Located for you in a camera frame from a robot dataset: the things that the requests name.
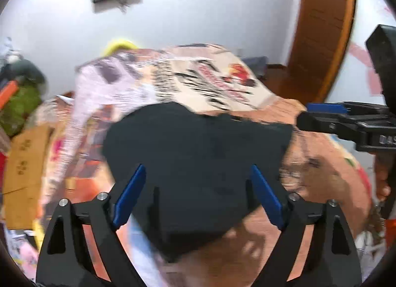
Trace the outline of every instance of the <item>wooden door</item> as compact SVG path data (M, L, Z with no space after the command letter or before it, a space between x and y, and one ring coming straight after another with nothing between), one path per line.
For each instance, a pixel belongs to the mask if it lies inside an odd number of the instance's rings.
M282 97L325 100L344 57L355 0L302 0Z

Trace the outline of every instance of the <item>baseboard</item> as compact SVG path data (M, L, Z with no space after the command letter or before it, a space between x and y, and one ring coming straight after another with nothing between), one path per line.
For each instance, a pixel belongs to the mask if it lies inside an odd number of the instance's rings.
M287 67L282 64L268 64L267 68L286 69Z

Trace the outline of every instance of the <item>metal screw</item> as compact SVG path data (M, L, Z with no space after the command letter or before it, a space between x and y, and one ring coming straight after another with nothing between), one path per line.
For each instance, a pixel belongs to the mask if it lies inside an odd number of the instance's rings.
M298 199L300 199L300 196L297 193L292 192L291 194L289 194L289 199L292 201L297 201Z
M66 204L68 204L69 203L69 200L67 200L67 199L62 199L61 201L59 201L59 205L61 206L61 207L64 207Z
M332 207L335 207L335 206L337 205L337 201L335 201L334 199L331 199L331 200L329 201L329 204L330 204Z
M98 198L98 200L103 201L104 199L107 198L107 196L108 196L107 192L101 192L96 197Z

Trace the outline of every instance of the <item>blue rubber tip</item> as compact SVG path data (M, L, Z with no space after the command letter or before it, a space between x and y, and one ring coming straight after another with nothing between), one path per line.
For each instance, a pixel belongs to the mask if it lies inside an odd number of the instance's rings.
M348 110L342 104L308 103L306 110L317 113L348 114Z
M116 230L128 221L145 183L146 168L140 164L115 205L113 226Z
M268 219L279 230L282 230L285 224L282 216L282 204L256 165L251 168L250 180L256 197L264 207Z

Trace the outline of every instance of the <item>black cloth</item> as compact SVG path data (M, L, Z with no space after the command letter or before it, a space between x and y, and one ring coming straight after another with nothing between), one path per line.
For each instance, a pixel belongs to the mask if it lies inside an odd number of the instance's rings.
M113 124L103 143L115 181L142 163L145 187L132 214L168 259L223 235L259 202L248 180L256 164L278 178L292 125L192 113L177 103L143 107Z

